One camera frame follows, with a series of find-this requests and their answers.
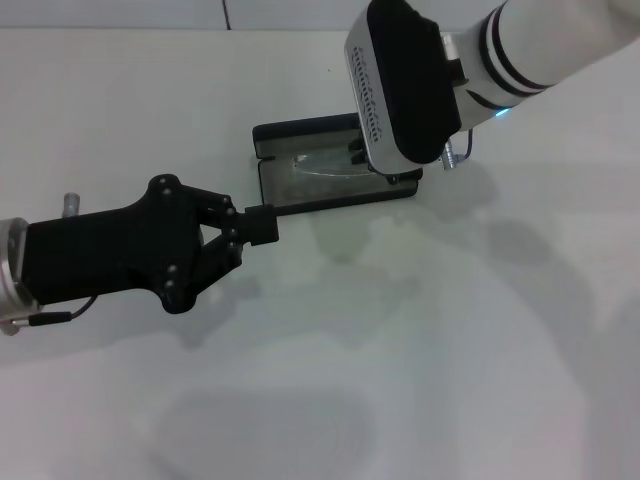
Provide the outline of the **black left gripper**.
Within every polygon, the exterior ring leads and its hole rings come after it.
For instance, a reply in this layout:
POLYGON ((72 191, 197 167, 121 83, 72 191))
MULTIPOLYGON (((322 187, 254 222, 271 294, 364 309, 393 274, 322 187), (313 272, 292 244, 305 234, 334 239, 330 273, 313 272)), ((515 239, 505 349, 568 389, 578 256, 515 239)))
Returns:
POLYGON ((271 206, 240 211, 230 195, 157 176, 127 207, 30 224, 22 281, 42 305, 141 289, 180 314, 242 265, 246 243, 278 240, 271 206), (201 248, 199 225, 228 230, 201 248))

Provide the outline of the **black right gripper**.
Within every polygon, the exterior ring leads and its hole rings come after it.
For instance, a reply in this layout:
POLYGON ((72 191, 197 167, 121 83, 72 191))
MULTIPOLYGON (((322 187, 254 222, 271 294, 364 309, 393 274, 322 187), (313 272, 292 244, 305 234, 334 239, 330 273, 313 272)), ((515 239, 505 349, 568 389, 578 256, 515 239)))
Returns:
MULTIPOLYGON (((361 138, 354 139, 348 144, 349 151, 359 151, 351 156, 352 165, 362 165, 362 164, 367 164, 369 162, 367 153, 365 151, 360 151, 364 148, 365 148, 364 141, 361 138)), ((390 185, 396 185, 400 181, 397 175, 381 173, 380 171, 375 169, 371 164, 369 164, 367 168, 371 173, 384 178, 387 181, 387 183, 390 185)))

